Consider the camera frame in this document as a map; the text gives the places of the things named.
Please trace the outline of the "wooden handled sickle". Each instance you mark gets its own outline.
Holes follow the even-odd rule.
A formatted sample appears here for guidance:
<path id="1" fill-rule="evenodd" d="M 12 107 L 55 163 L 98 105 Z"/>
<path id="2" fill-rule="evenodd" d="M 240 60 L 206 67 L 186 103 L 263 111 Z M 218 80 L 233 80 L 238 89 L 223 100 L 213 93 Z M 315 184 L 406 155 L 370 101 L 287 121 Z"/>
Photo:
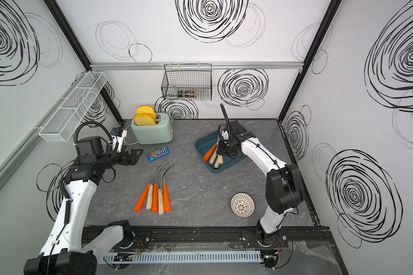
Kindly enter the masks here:
<path id="1" fill-rule="evenodd" d="M 217 150 L 214 150 L 213 154 L 211 155 L 210 159 L 209 159 L 209 164 L 210 165 L 214 165 L 216 158 L 217 158 Z"/>

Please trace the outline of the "orange handled sickle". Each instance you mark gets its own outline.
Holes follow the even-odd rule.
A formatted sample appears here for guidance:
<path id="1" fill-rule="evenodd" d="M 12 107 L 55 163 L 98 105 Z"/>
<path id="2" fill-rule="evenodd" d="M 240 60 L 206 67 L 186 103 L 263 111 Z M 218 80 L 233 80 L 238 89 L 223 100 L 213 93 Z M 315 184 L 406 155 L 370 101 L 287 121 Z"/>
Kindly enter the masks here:
<path id="1" fill-rule="evenodd" d="M 216 147 L 217 147 L 217 144 L 215 143 L 215 144 L 205 153 L 205 155 L 203 156 L 203 159 L 204 159 L 205 162 L 208 162 L 208 161 L 209 161 L 209 159 L 210 159 L 211 155 L 213 154 L 213 152 L 214 152 L 214 150 L 215 150 Z"/>

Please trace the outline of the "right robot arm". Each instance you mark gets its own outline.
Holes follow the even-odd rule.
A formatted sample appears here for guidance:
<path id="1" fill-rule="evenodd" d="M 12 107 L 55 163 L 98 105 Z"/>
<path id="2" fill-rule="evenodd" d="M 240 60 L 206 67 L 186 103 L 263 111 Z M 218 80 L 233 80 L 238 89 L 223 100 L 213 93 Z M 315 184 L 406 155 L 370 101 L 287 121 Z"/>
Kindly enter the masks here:
<path id="1" fill-rule="evenodd" d="M 218 126 L 218 154 L 249 157 L 266 176 L 267 209 L 257 223 L 257 238 L 263 246 L 272 244 L 279 236 L 282 223 L 298 210 L 303 201 L 303 183 L 297 165 L 277 158 L 250 131 L 243 131 L 238 121 Z"/>

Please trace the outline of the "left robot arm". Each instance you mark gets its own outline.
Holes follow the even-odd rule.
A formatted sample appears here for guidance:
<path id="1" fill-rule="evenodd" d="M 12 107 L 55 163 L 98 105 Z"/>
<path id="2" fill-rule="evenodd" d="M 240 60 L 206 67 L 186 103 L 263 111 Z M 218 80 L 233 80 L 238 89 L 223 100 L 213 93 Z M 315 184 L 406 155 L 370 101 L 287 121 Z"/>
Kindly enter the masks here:
<path id="1" fill-rule="evenodd" d="M 73 143 L 77 157 L 58 181 L 63 201 L 51 233 L 36 258 L 27 260 L 26 275 L 94 275 L 97 265 L 116 245 L 134 241 L 127 220 L 109 223 L 86 246 L 82 245 L 89 204 L 106 170 L 134 166 L 143 150 L 127 151 L 127 131 L 107 128 L 96 121 L 82 123 Z"/>

